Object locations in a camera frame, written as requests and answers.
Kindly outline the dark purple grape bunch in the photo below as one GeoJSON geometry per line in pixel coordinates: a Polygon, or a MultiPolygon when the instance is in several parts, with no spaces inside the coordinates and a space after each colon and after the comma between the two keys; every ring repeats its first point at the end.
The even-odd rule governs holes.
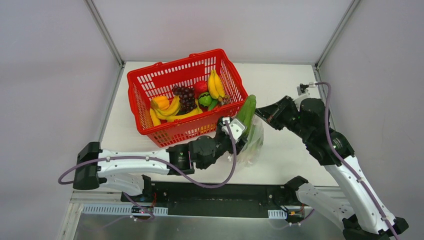
{"type": "Polygon", "coordinates": [[[179,97],[180,109],[177,115],[187,114],[198,107],[193,87],[174,85],[171,91],[179,97]]]}

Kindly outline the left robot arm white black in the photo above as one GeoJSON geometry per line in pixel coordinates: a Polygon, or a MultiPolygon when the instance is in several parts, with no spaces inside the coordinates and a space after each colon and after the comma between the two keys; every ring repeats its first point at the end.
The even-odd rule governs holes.
{"type": "Polygon", "coordinates": [[[144,203],[152,198],[153,189],[147,182],[136,180],[135,173],[186,177],[196,169],[205,170],[225,153],[238,155],[247,141],[246,130],[239,119],[221,117],[214,137],[202,135],[158,151],[111,151],[101,149],[98,141],[92,141],[77,155],[72,187],[75,190],[106,187],[144,203]]]}

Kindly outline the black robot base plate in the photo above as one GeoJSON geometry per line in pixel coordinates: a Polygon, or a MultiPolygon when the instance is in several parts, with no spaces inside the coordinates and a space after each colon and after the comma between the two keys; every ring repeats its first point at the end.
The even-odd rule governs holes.
{"type": "Polygon", "coordinates": [[[136,202],[148,210],[167,209],[169,216],[267,218],[269,211],[306,213],[306,204],[283,185],[226,184],[203,188],[188,182],[148,182],[141,194],[120,197],[121,202],[136,202]]]}

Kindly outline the green leafy vegetable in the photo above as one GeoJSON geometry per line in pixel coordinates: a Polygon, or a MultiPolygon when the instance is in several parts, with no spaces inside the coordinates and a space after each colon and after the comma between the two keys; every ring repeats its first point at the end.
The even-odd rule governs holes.
{"type": "Polygon", "coordinates": [[[257,99],[254,94],[249,95],[241,109],[236,115],[236,118],[243,123],[243,125],[246,127],[245,131],[243,132],[244,135],[248,135],[252,126],[253,117],[255,115],[256,111],[256,105],[257,105],[257,99]]]}

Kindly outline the red apple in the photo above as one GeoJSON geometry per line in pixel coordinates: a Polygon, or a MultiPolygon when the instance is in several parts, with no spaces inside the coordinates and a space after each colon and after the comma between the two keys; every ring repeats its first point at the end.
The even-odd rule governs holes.
{"type": "Polygon", "coordinates": [[[208,82],[204,80],[200,80],[196,82],[193,88],[194,88],[194,92],[198,95],[209,91],[208,82]]]}

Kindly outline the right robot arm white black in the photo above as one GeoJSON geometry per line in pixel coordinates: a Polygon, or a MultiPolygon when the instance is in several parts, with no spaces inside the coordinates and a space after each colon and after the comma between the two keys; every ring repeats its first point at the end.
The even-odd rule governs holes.
{"type": "Polygon", "coordinates": [[[378,198],[346,137],[330,127],[330,111],[321,99],[305,98],[296,104],[285,96],[255,113],[273,129],[287,129],[300,137],[346,198],[346,202],[335,200],[296,176],[285,184],[283,196],[288,204],[301,202],[314,208],[340,228],[347,240],[388,240],[408,229],[407,221],[378,198]]]}

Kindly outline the red plastic shopping basket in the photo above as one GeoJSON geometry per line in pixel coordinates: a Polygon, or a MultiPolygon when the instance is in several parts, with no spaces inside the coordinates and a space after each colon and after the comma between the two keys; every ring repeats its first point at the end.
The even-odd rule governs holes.
{"type": "Polygon", "coordinates": [[[127,82],[136,129],[159,147],[214,131],[248,97],[222,49],[132,70],[127,82]]]}

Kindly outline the clear zip top bag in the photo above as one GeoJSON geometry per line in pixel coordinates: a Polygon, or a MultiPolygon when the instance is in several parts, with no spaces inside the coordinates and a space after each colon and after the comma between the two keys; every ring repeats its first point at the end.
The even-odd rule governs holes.
{"type": "Polygon", "coordinates": [[[237,155],[236,166],[241,168],[251,167],[259,161],[259,156],[264,144],[263,121],[258,117],[252,118],[251,128],[247,136],[247,143],[237,155]]]}

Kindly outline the green lettuce head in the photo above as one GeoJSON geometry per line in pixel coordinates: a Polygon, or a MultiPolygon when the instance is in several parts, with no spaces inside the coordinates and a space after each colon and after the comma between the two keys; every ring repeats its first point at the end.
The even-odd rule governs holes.
{"type": "Polygon", "coordinates": [[[245,157],[249,162],[254,161],[259,155],[264,144],[264,130],[262,128],[252,129],[248,136],[245,149],[245,157]]]}

